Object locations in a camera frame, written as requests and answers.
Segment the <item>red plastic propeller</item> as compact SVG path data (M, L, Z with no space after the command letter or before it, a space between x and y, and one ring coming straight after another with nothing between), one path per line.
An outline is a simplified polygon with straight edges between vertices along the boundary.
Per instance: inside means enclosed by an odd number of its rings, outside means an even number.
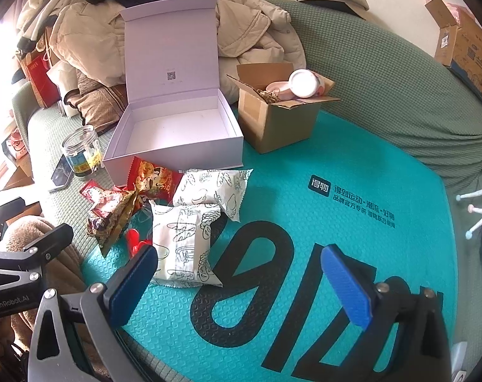
M136 229L129 229L125 232L124 234L127 248L129 251L129 257L133 258L136 256L138 251L143 247L143 246L151 246L152 241L151 240L142 240L140 238L140 234Z

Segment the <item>beige puffer jacket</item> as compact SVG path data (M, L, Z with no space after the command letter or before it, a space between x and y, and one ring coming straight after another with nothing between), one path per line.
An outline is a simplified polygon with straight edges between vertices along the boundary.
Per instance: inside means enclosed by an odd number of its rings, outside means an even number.
M113 0L28 0L17 20L20 37L37 41L38 31L57 17L49 46L60 59L107 86L125 82L122 5ZM220 89L237 94L230 78L248 63L288 62L306 66L305 51L284 9L265 0L217 0Z

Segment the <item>teal foam mat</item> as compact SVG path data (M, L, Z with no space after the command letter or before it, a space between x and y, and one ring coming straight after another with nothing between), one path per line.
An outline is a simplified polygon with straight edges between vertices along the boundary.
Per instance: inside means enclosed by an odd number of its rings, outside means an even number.
M310 139L260 154L238 222L213 234L222 286L150 286L126 332L193 381L327 380L360 335L319 264L335 244L371 265L374 280L404 279L444 296L454 330L457 251L443 181L352 123L321 113Z

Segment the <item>red paper bag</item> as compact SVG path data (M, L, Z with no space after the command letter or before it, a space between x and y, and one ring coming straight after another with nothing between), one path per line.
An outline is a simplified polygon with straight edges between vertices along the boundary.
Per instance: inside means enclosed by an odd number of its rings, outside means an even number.
M58 88L47 74L50 65L45 52L35 50L20 58L19 62L41 108L49 108L60 100Z

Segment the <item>smartphone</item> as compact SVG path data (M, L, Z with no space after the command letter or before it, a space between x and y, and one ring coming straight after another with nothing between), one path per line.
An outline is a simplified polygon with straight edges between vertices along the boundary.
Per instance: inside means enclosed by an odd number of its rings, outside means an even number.
M50 192L61 191L68 188L73 178L71 169L66 156L60 157L50 179Z

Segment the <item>lavender open gift box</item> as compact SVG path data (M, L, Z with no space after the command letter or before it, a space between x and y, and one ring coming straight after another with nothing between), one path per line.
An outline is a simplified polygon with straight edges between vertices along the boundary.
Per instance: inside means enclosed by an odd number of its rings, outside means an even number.
M129 104L103 159L114 185L126 185L135 157L172 170L242 166L242 131L219 88L216 3L162 0L122 12Z

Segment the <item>brown striped pillow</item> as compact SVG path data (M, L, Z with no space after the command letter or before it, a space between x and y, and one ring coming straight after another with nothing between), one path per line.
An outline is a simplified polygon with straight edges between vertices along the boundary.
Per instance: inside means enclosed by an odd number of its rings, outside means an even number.
M83 125L102 135L115 128L128 105L126 85L107 87L76 69L77 88L65 96L65 104L79 112Z

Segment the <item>green sofa cover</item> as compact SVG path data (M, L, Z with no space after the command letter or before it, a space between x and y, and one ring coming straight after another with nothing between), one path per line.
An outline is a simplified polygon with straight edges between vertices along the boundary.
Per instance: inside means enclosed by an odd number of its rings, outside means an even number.
M468 342L464 369L482 362L482 231L464 237L476 221L455 195L482 188L482 102L430 55L372 23L339 11L290 0L270 0L287 11L308 64L336 80L341 97L326 110L368 130L434 170L446 185L457 240L459 302L455 342ZM61 117L58 108L41 109L30 83L13 99L20 131L29 144L36 182L53 170L57 143L81 124ZM40 196L53 223L73 226L80 261L97 249L87 235L87 206L79 203L78 183Z

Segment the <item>white drying rack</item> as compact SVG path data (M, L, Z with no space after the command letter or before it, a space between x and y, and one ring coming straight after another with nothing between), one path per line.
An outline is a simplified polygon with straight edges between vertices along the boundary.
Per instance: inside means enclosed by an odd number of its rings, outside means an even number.
M473 191L470 193L458 194L456 195L455 200L457 202L461 202L468 198L477 198L477 197L482 197L482 189L478 191ZM467 212L469 212L470 214L482 215L482 208L477 208L471 203L468 205ZM476 230L478 230L481 226L482 226L482 218L480 218L469 230L465 232L465 239L470 240L473 237L474 232L476 232Z

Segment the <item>clear plastic jar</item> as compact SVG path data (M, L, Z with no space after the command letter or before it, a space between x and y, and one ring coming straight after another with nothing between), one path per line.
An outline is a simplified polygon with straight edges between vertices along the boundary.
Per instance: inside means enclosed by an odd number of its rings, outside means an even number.
M62 142L62 151L73 173L85 178L102 167L102 150L99 136L92 125L85 125Z

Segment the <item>pink round case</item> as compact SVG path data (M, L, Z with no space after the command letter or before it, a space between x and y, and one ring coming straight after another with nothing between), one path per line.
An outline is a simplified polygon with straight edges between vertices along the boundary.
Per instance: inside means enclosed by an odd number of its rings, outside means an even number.
M279 101L295 98L288 81L275 81L266 87L266 92L276 97Z

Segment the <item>red fortune-god snack pack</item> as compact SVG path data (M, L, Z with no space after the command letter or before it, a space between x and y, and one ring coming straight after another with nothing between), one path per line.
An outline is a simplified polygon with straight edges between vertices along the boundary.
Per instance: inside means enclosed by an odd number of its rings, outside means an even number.
M183 174L141 158L132 160L126 187L140 196L171 203Z
M80 189L80 194L99 207L114 208L124 200L122 191L103 189L96 181L89 180Z

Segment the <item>brown gold snack pack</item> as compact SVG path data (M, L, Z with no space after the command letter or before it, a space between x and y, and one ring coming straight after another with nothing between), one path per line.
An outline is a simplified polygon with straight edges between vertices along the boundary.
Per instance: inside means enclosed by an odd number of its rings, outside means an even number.
M140 208L137 191L122 191L124 200L114 208L99 207L93 204L88 211L87 234L96 239L104 257L117 242L129 219Z

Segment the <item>white bread-print snack pack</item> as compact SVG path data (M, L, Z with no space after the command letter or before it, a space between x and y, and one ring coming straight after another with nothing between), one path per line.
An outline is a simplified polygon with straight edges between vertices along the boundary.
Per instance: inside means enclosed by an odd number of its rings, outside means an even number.
M231 221L240 221L240 209L252 169L186 171L173 195L173 206L217 204Z
M223 283L209 263L212 223L221 217L217 204L164 206L152 201L152 244L159 286L193 288Z

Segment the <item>large cardboard box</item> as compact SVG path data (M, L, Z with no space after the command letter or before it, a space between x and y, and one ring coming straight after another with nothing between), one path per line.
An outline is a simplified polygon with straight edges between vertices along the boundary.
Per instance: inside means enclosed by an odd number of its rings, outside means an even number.
M439 27L434 59L448 68L482 101L482 28L469 9L443 0L425 8Z

